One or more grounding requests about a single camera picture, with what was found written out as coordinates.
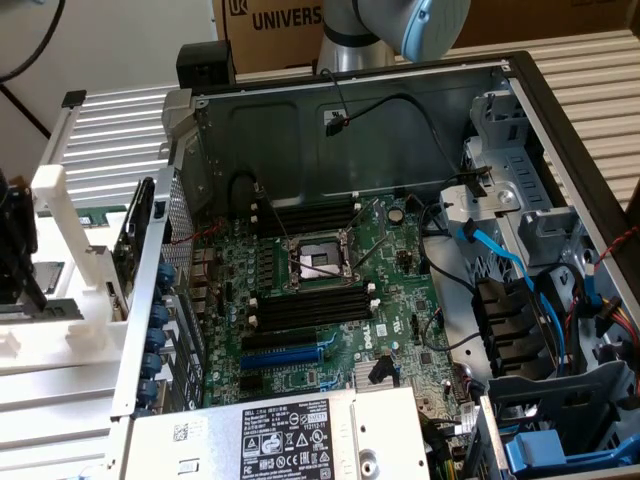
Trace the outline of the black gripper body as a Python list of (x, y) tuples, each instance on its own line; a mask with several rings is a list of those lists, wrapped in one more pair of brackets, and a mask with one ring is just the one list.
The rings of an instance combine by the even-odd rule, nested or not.
[(32, 193), (19, 177), (10, 182), (1, 172), (1, 304), (36, 305), (31, 255), (36, 252)]

